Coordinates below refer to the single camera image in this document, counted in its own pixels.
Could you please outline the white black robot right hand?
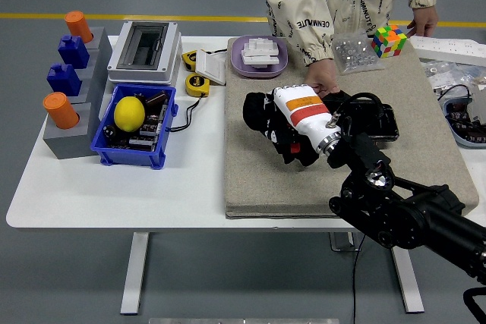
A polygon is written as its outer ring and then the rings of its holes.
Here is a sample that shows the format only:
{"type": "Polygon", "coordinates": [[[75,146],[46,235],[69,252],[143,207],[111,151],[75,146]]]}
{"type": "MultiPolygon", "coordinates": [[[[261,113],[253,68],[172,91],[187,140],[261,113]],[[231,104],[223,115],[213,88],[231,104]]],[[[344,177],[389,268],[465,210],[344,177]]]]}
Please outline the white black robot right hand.
{"type": "Polygon", "coordinates": [[[310,140],[317,153],[327,153],[339,142],[340,127],[327,126],[332,115],[310,86],[277,87],[267,95],[287,122],[310,140]]]}

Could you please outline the person's right hand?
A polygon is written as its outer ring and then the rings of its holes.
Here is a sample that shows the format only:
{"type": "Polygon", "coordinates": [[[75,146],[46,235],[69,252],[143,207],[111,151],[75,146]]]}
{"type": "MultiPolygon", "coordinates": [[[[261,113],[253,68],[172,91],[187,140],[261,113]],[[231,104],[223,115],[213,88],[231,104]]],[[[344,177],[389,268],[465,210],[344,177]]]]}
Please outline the person's right hand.
{"type": "Polygon", "coordinates": [[[336,78],[336,64],[333,59],[323,59],[307,66],[305,83],[323,98],[340,91],[336,78]]]}

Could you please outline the person's left hand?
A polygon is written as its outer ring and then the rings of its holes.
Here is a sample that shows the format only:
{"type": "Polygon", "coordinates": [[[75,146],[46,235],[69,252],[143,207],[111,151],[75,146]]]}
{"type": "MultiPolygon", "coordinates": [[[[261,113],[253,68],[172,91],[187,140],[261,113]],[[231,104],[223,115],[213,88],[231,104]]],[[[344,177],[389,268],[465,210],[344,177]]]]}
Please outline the person's left hand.
{"type": "Polygon", "coordinates": [[[407,37],[432,37],[438,23],[438,15],[434,6],[426,8],[413,8],[413,19],[407,26],[407,37]]]}

